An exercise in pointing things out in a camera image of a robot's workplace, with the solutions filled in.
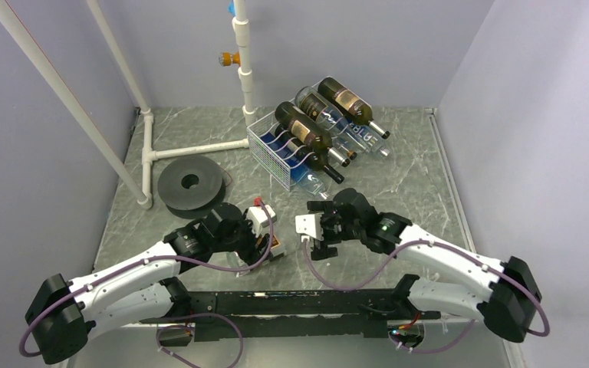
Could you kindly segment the dark green wine bottle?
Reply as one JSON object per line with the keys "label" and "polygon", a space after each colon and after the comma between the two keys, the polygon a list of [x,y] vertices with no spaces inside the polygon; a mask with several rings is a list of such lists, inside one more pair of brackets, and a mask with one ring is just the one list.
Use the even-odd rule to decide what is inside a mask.
{"label": "dark green wine bottle", "polygon": [[307,165],[310,169],[326,173],[337,184],[341,184],[344,181],[344,176],[331,166],[324,154],[316,153],[288,130],[277,126],[275,128],[275,137],[281,145],[285,145],[288,150],[293,152],[296,159]]}

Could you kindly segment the blue glass bottle silver cap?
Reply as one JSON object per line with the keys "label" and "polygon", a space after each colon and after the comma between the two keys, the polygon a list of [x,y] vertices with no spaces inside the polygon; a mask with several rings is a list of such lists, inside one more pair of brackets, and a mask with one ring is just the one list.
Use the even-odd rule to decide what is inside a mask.
{"label": "blue glass bottle silver cap", "polygon": [[327,120],[326,130],[331,133],[334,143],[347,150],[360,151],[366,154],[376,154],[388,158],[391,154],[382,137],[372,132],[368,126],[352,123],[338,112],[332,110],[323,113]]}

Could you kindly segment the dark wine bottle brown label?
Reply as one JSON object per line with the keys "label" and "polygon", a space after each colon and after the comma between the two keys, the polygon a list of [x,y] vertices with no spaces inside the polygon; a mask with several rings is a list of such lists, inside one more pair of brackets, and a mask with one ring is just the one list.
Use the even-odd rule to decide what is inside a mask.
{"label": "dark wine bottle brown label", "polygon": [[384,140],[389,138],[390,131],[376,122],[371,105],[338,80],[326,77],[318,84],[317,90],[322,97],[333,103],[353,123],[370,127]]}

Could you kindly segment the clear glass bottle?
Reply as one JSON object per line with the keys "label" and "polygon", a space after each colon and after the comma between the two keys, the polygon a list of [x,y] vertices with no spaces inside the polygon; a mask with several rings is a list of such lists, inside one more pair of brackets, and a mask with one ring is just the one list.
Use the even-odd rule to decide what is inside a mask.
{"label": "clear glass bottle", "polygon": [[335,146],[341,147],[344,151],[367,153],[367,146],[352,132],[344,115],[314,88],[303,87],[296,94],[294,101],[300,110],[329,132]]}

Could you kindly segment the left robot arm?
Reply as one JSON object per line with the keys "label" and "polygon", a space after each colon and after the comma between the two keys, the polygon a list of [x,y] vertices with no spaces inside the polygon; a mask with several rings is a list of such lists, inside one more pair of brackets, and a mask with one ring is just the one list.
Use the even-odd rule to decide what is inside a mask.
{"label": "left robot arm", "polygon": [[183,320],[191,307],[179,275],[197,266],[232,273],[257,268],[270,255],[276,221],[261,199],[245,211],[224,202],[114,266],[70,280],[46,278],[25,312],[18,352],[53,365],[123,325]]}

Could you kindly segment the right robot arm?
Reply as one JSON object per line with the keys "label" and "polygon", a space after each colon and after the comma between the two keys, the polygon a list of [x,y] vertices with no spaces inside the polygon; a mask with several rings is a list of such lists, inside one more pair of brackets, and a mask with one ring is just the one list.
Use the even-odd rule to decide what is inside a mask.
{"label": "right robot arm", "polygon": [[402,318],[422,312],[445,312],[480,321],[504,340],[521,343],[527,335],[546,337],[549,319],[528,264],[511,256],[502,261],[467,251],[431,234],[394,212],[379,212],[356,189],[341,190],[332,200],[310,201],[296,215],[295,231],[310,248],[307,263],[337,256],[337,245],[359,241],[386,255],[384,265],[401,256],[435,268],[448,282],[405,274],[390,297]]}

